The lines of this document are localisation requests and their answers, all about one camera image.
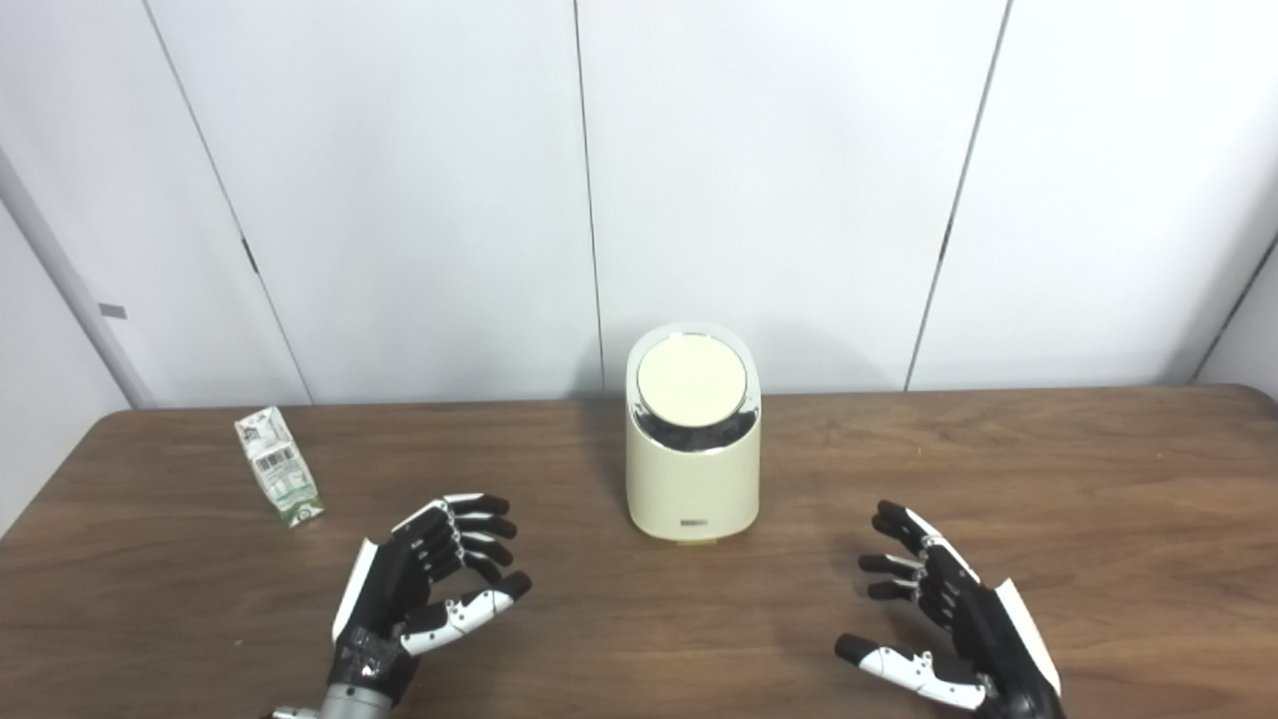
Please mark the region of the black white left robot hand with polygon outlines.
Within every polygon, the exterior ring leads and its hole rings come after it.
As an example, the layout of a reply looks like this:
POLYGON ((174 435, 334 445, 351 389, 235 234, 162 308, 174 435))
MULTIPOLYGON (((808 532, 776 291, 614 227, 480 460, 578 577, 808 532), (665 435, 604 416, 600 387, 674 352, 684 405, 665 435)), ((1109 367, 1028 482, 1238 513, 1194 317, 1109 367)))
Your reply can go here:
POLYGON ((420 656, 461 640, 530 590, 505 540, 518 527, 507 501, 451 494, 426 502, 389 530, 360 541, 334 616, 328 690, 392 709, 420 656))

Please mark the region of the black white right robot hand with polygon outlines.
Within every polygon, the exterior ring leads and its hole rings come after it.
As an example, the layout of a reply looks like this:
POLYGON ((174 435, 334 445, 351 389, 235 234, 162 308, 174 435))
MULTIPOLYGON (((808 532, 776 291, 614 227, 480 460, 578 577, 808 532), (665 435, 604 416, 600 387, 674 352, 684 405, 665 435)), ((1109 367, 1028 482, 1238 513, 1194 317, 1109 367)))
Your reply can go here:
POLYGON ((944 533, 898 502, 878 502, 872 527, 895 538, 907 556, 860 556, 860 570, 886 577, 868 587, 868 596, 918 607, 950 633, 953 654, 840 633, 840 659, 973 718, 1066 716, 1057 665, 1012 579, 996 586, 982 582, 944 533))

